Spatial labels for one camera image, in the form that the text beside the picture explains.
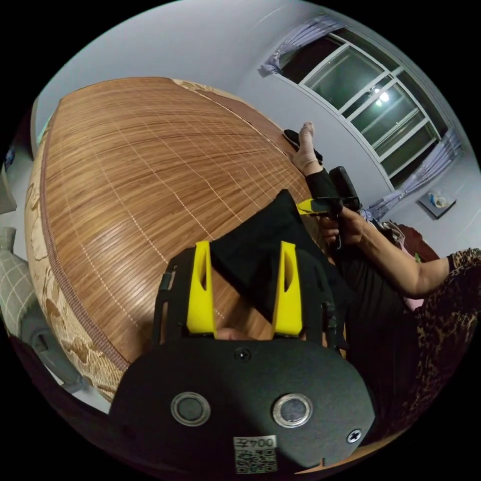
leopard print clothing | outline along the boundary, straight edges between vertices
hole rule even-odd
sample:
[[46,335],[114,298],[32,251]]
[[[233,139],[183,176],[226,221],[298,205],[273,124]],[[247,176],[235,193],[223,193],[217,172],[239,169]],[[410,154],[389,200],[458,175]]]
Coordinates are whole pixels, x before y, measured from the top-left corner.
[[420,359],[415,384],[383,437],[407,429],[429,408],[458,367],[481,313],[481,249],[452,255],[454,269],[414,311]]

white wall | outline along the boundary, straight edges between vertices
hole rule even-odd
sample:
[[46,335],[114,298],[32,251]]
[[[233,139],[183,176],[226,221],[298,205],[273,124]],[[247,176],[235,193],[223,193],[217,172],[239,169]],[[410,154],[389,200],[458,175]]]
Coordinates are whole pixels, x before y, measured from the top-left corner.
[[311,121],[316,130],[314,147],[330,170],[343,165],[365,207],[391,192],[384,175],[359,138],[339,116],[286,79],[257,70],[247,75],[236,94],[273,120],[282,129],[299,130]]
[[[440,256],[468,247],[481,247],[481,173],[469,139],[456,114],[433,82],[398,48],[355,20],[328,9],[322,11],[344,20],[359,33],[368,36],[377,47],[387,51],[404,65],[423,86],[445,119],[454,125],[466,153],[431,184],[407,197],[387,216],[422,233]],[[282,128],[298,129],[303,122],[315,124],[316,149],[324,156],[327,169],[346,167],[364,206],[388,194],[385,177],[380,173],[364,144],[352,130],[342,125],[337,115],[322,102],[312,101],[305,92],[285,79],[271,75],[263,78],[259,65],[269,57],[275,45],[259,55],[237,95],[274,120]],[[416,201],[429,189],[445,188],[457,203],[441,219],[434,220]]]
[[171,77],[235,93],[260,53],[318,10],[299,0],[182,0],[137,15],[51,79],[38,99],[34,136],[62,97],[105,80]]
[[[434,219],[417,203],[425,192],[437,187],[457,200],[440,219]],[[444,176],[407,197],[386,217],[421,232],[441,257],[469,247],[481,248],[481,172],[473,152],[467,152]]]

qr code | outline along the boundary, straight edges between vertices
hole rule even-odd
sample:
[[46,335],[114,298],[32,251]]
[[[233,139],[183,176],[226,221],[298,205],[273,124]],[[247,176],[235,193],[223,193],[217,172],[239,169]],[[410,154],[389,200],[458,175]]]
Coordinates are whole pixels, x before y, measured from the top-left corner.
[[276,450],[236,450],[235,469],[237,471],[237,474],[261,474],[263,472],[277,471]]

foot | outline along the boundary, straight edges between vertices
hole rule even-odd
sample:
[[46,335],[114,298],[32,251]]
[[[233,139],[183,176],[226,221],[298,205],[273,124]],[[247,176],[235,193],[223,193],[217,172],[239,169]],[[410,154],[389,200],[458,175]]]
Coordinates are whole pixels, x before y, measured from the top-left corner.
[[304,176],[314,172],[320,172],[322,166],[314,153],[314,125],[312,122],[306,122],[299,132],[299,151],[293,156],[292,163],[301,171]]

window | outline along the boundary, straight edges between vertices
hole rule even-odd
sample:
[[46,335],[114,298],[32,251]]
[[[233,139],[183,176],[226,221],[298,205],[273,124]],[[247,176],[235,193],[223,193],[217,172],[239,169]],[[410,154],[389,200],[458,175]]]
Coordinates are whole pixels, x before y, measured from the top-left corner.
[[317,70],[304,85],[340,109],[382,72],[382,67],[348,46]]
[[412,77],[350,30],[318,39],[284,61],[285,77],[329,102],[371,145],[394,188],[447,131]]
[[335,52],[343,42],[331,37],[322,37],[302,47],[295,53],[282,55],[279,59],[284,77],[298,84],[323,60]]

